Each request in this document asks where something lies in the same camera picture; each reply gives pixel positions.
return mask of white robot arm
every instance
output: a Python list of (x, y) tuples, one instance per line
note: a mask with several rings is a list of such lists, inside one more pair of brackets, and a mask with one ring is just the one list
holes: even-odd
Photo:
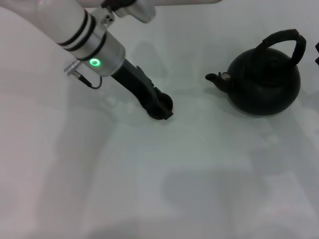
[(124, 46), (107, 31), (119, 17), (132, 15), (147, 23), (155, 16), (149, 0), (104, 0), (88, 13), (76, 0), (1, 0), (3, 6), (37, 27), (75, 58), (65, 71), (92, 89), (77, 68), (85, 64), (101, 77), (112, 76), (131, 91), (148, 114), (157, 119), (172, 116), (171, 98), (160, 92), (138, 67), (125, 59)]

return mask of green led light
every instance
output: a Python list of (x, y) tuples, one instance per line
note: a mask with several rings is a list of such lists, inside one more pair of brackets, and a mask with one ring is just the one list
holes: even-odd
[(101, 62), (100, 62), (100, 60), (93, 58), (90, 60), (90, 64), (92, 66), (99, 66), (101, 64)]

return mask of white surface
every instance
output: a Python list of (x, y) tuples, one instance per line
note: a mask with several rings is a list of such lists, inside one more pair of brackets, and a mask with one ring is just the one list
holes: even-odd
[[(93, 91), (65, 77), (72, 57), (1, 9), (0, 238), (318, 239), (318, 8), (224, 0), (118, 20), (128, 59), (174, 100), (166, 122), (111, 78)], [(298, 100), (237, 112), (205, 74), (288, 28), (308, 41)]]

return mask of black stripe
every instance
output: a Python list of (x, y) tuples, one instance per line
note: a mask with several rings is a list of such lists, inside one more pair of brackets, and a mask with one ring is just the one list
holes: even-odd
[(81, 59), (78, 58), (78, 60), (79, 60), (79, 61), (88, 61), (88, 60), (90, 60), (91, 58), (93, 58), (94, 56), (96, 56), (96, 55), (99, 53), (99, 51), (102, 49), (102, 47), (104, 46), (105, 41), (106, 41), (106, 33), (103, 35), (100, 45), (98, 46), (98, 48), (96, 48), (96, 49), (92, 52), (92, 54), (90, 54), (89, 56), (87, 56), (87, 57), (85, 57), (85, 58), (81, 58)]
[(67, 45), (71, 44), (73, 41), (75, 41), (81, 35), (81, 33), (83, 32), (86, 24), (88, 23), (88, 19), (89, 19), (88, 12), (86, 10), (84, 10), (84, 11), (85, 11), (85, 17), (84, 17), (84, 20), (82, 22), (82, 25), (81, 25), (80, 29), (69, 40), (67, 40), (66, 42), (63, 42), (63, 43), (57, 43), (58, 45), (67, 46)]
[(75, 46), (69, 48), (69, 49), (64, 49), (66, 51), (76, 51), (78, 49), (80, 49), (86, 42), (87, 40), (90, 38), (91, 34), (93, 33), (94, 29), (96, 26), (96, 20), (95, 17), (91, 15), (91, 25), (90, 25), (90, 29), (88, 31), (88, 33), (85, 35), (85, 37), (78, 42), (78, 44), (76, 44)]

